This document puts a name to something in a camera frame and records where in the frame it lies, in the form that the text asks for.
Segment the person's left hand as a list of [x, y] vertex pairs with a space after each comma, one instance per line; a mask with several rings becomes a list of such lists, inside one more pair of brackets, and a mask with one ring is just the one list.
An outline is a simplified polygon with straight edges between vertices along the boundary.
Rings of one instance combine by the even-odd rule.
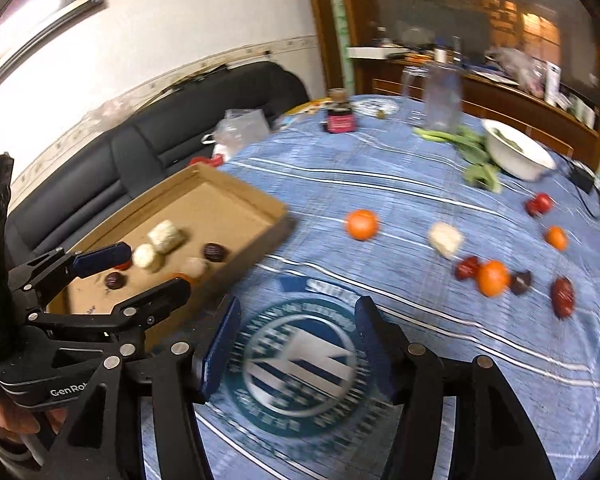
[[21, 436], [37, 434], [40, 430], [40, 422], [32, 413], [9, 399], [0, 399], [0, 439], [20, 443]]

